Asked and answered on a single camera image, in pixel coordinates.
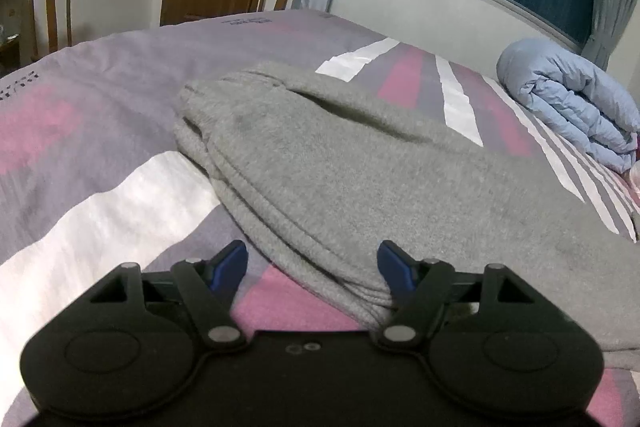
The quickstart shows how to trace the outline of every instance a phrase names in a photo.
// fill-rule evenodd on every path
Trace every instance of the bed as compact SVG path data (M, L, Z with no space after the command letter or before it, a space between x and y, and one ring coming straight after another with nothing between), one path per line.
M613 172L552 133L490 78L327 13L286 10L115 34L0 81L0 418L34 414L25 341L119 263L150 271L248 243L206 177L176 151L177 95L190 78L274 60L341 78L414 108L497 153L530 158L593 206L603 233L636 241L640 201ZM250 262L232 314L256 329L358 324L271 266ZM607 369L590 413L640 422L640 375Z

